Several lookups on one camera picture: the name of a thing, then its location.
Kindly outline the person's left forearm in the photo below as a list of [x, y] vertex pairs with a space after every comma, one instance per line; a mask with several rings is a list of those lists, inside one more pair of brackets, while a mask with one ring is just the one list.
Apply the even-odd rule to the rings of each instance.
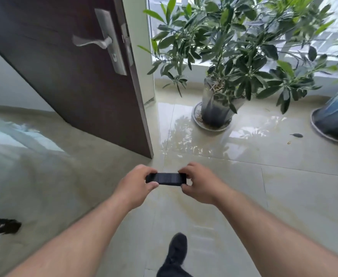
[[111, 196], [5, 277], [93, 277], [111, 238], [131, 209], [126, 199]]

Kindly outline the grey glazed plant pot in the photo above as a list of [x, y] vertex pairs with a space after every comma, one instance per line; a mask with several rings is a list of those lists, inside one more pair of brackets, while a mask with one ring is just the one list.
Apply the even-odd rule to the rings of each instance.
[[215, 93], [215, 82], [204, 79], [204, 90], [199, 118], [204, 128], [210, 131], [223, 131], [231, 123], [233, 116], [244, 105], [245, 98], [228, 98]]

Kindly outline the white pot saucer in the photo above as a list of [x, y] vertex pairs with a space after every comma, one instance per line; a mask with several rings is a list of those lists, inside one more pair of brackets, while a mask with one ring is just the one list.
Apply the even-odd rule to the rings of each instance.
[[205, 122], [202, 120], [201, 116], [201, 107], [202, 107], [202, 102], [199, 102], [196, 104], [196, 106], [193, 107], [193, 111], [191, 113], [191, 117], [194, 120], [194, 122], [202, 129], [211, 131], [211, 132], [222, 132], [224, 130], [227, 130], [227, 128], [230, 126], [233, 114], [231, 117], [219, 128], [212, 127], [210, 125], [205, 124]]
[[314, 114], [317, 112], [320, 108], [315, 108], [310, 113], [310, 126], [315, 131], [316, 134], [318, 134], [323, 139], [326, 139], [330, 141], [331, 143], [338, 144], [338, 139], [333, 138], [330, 135], [324, 134], [314, 123]]

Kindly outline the large green potted plant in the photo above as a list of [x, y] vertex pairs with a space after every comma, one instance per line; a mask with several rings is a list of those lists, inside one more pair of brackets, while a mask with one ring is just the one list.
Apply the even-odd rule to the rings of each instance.
[[148, 75], [160, 75], [180, 92], [188, 79], [184, 70], [209, 63], [205, 79], [213, 99], [237, 113], [235, 100], [265, 99], [282, 92], [282, 114], [291, 101], [319, 89], [314, 80], [327, 66], [326, 54], [312, 45], [334, 23], [331, 4], [317, 0], [177, 0], [160, 4], [161, 13], [144, 9], [158, 21]]

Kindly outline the person's black trouser leg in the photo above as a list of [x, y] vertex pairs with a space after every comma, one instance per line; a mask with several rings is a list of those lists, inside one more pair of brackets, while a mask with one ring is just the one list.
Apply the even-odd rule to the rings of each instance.
[[193, 277], [178, 264], [163, 264], [156, 277]]

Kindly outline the silver door latch plate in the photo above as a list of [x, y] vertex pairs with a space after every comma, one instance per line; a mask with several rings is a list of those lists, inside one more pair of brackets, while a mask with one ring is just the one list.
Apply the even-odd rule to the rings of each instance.
[[132, 52], [132, 46], [131, 46], [131, 40], [128, 34], [128, 28], [127, 28], [127, 24], [123, 23], [121, 25], [121, 30], [122, 30], [122, 37], [123, 37], [123, 41], [126, 47], [126, 53], [128, 56], [128, 61], [130, 66], [134, 65], [134, 57], [133, 57], [133, 52]]

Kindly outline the person's right hand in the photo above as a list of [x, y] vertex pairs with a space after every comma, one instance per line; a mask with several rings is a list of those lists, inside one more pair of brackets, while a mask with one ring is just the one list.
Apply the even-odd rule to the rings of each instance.
[[189, 163], [178, 172], [185, 173], [187, 179], [191, 180], [191, 186], [195, 190], [195, 194], [191, 198], [200, 203], [216, 205], [221, 194], [228, 190], [228, 186], [222, 180], [209, 168], [199, 163]]

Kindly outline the dark brown wooden door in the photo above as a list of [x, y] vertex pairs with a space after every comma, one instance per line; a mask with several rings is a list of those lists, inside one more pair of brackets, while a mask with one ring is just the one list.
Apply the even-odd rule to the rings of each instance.
[[[111, 13], [127, 76], [115, 72], [107, 49], [72, 42], [73, 35], [104, 39], [95, 8]], [[152, 159], [123, 23], [122, 0], [0, 0], [0, 55], [67, 123]]]

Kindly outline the person's black shoe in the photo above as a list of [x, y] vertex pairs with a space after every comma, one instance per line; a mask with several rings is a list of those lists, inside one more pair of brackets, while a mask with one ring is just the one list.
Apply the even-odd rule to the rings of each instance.
[[185, 234], [177, 233], [173, 236], [164, 264], [183, 265], [188, 251], [188, 240]]

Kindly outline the person's left hand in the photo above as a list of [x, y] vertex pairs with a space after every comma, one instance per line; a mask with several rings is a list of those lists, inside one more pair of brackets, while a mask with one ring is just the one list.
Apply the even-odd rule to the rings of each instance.
[[150, 173], [157, 173], [157, 170], [143, 164], [137, 165], [120, 180], [112, 197], [128, 211], [141, 206], [150, 193], [145, 188], [145, 178]]

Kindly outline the black furry object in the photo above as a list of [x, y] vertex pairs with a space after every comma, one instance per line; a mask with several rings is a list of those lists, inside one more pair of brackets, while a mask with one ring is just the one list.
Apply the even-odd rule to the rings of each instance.
[[22, 223], [14, 219], [0, 219], [0, 235], [16, 234], [21, 228]]

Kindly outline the black rectangular device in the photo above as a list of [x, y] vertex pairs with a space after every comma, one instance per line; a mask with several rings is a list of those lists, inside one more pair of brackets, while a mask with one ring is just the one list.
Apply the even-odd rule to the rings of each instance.
[[185, 173], [150, 173], [145, 178], [145, 183], [157, 182], [159, 185], [181, 186], [187, 184]]

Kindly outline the person's right forearm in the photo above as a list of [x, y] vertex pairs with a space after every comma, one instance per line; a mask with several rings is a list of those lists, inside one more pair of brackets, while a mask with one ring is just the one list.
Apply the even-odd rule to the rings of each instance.
[[338, 256], [243, 194], [223, 186], [213, 198], [262, 277], [338, 277]]

